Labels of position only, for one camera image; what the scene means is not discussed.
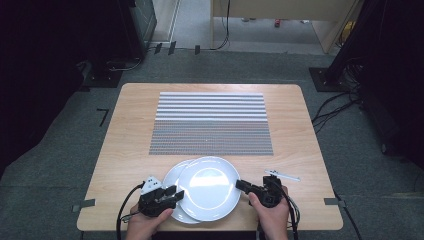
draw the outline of human arm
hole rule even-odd
[[[131,213],[138,211],[138,204],[131,208]],[[158,217],[147,217],[142,213],[135,214],[128,222],[126,240],[148,240],[156,233],[157,228],[171,216],[173,209],[165,209]]]
[[[258,213],[266,238],[268,240],[287,240],[289,205],[286,199],[281,199],[280,203],[273,208],[264,207],[253,192],[249,193],[249,200]]]

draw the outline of white plate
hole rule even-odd
[[[164,187],[169,187],[172,185],[178,186],[178,177],[181,172],[192,162],[193,160],[185,160],[183,162],[175,165],[169,172],[166,174],[165,178],[162,181],[162,185]],[[171,215],[176,220],[188,223],[188,224],[196,224],[200,221],[190,217],[183,209],[181,208],[179,202],[177,202],[177,206],[174,209],[174,212]]]
[[[184,190],[181,208],[199,221],[225,217],[239,201],[238,179],[237,170],[225,159],[208,156],[192,161],[178,180],[178,191]]]

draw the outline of striped pattern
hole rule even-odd
[[[150,155],[273,155],[261,93],[161,92]]]

